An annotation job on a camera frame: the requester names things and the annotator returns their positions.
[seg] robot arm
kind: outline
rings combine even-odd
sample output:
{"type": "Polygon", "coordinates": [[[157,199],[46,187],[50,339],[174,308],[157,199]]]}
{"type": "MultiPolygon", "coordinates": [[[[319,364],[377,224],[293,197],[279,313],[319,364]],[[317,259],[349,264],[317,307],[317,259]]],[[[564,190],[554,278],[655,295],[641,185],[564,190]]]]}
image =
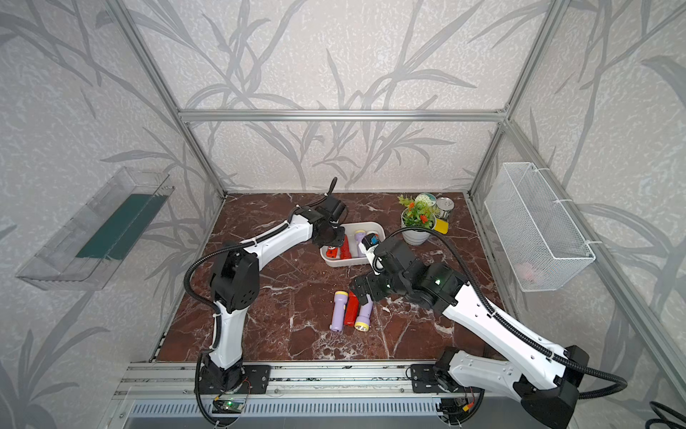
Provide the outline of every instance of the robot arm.
{"type": "Polygon", "coordinates": [[[210,279],[210,292],[215,308],[213,347],[202,358],[204,371],[213,385],[231,391],[242,378],[241,340],[250,304],[259,293],[259,271],[289,248],[312,240],[321,246],[343,245],[345,229],[338,222],[346,209],[335,198],[333,188],[312,207],[296,207],[282,224],[223,252],[215,261],[210,279]]]}
{"type": "Polygon", "coordinates": [[[417,259],[405,242],[389,237],[379,243],[368,235],[360,244],[374,270],[361,275],[350,289],[365,304],[401,294],[423,308],[442,313],[486,341],[508,360],[470,356],[448,348],[434,367],[439,383],[448,391],[473,386],[508,396],[550,428],[566,428],[574,412],[583,373],[552,359],[564,356],[585,368],[589,356],[577,346],[564,348],[539,336],[500,310],[467,278],[442,262],[430,266],[417,259]],[[535,349],[515,335],[537,343],[535,349]]]}

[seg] gray wall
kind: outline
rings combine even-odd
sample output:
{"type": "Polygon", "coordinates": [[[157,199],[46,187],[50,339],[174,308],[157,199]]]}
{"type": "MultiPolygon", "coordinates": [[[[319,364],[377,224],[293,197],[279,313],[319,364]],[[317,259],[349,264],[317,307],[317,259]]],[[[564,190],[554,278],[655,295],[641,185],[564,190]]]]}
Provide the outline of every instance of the gray wall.
{"type": "MultiPolygon", "coordinates": [[[[546,1],[126,0],[184,108],[503,108],[546,1]]],[[[468,189],[492,124],[195,124],[228,189],[468,189]]]]}
{"type": "MultiPolygon", "coordinates": [[[[685,12],[683,2],[572,2],[514,112],[682,350],[685,12]]],[[[654,416],[651,399],[683,412],[592,266],[558,291],[520,291],[482,206],[498,165],[508,161],[524,159],[505,139],[475,197],[521,320],[560,344],[580,345],[591,354],[591,366],[629,381],[618,395],[579,404],[574,422],[579,428],[642,428],[654,416]]]]}
{"type": "Polygon", "coordinates": [[[0,3],[0,426],[92,428],[147,360],[219,200],[104,4],[0,3]],[[176,186],[107,286],[14,277],[122,165],[176,186]]]}

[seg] red flashlight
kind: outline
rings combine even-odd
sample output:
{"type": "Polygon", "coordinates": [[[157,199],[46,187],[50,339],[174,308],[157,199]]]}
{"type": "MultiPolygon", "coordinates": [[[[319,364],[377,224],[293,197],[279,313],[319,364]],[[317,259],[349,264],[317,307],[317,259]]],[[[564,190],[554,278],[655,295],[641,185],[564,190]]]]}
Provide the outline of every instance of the red flashlight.
{"type": "Polygon", "coordinates": [[[343,319],[343,325],[345,326],[355,326],[355,320],[357,319],[357,311],[359,310],[359,301],[357,297],[352,292],[348,292],[348,305],[345,309],[345,317],[343,319]]]}

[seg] wire mesh basket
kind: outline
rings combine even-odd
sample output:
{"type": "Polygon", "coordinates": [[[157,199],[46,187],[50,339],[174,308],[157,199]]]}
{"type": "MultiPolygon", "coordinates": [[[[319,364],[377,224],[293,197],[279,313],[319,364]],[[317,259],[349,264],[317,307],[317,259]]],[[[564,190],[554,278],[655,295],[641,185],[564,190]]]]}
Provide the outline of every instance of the wire mesh basket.
{"type": "Polygon", "coordinates": [[[486,210],[524,292],[557,290],[595,254],[532,163],[503,163],[486,210]]]}

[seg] red marble surface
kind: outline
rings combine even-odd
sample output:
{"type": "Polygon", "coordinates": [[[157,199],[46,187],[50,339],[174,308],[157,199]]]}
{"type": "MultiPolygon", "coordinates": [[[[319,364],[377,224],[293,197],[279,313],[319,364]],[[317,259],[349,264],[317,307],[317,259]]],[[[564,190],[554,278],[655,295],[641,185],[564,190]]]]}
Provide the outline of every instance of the red marble surface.
{"type": "MultiPolygon", "coordinates": [[[[481,243],[464,201],[457,193],[443,194],[455,202],[447,237],[482,283],[484,294],[502,307],[481,243]]],[[[337,194],[348,206],[345,222],[378,222],[389,234],[400,227],[403,207],[398,194],[337,194]]],[[[296,203],[304,204],[313,194],[229,195],[215,225],[205,253],[227,240],[242,240],[261,233],[286,217],[296,203]]],[[[412,250],[425,263],[447,260],[449,251],[436,238],[412,250]]],[[[193,288],[209,295],[211,264],[201,266],[193,288]]],[[[367,273],[369,265],[345,268],[327,266],[311,243],[284,252],[261,272],[261,289],[248,311],[243,335],[244,360],[346,360],[346,359],[437,359],[446,346],[459,347],[479,356],[495,352],[467,328],[440,314],[410,304],[400,296],[376,303],[368,332],[345,327],[329,330],[333,293],[347,290],[350,280],[367,273]]],[[[185,296],[157,356],[160,361],[195,361],[198,351],[212,339],[210,309],[185,296]]]]}

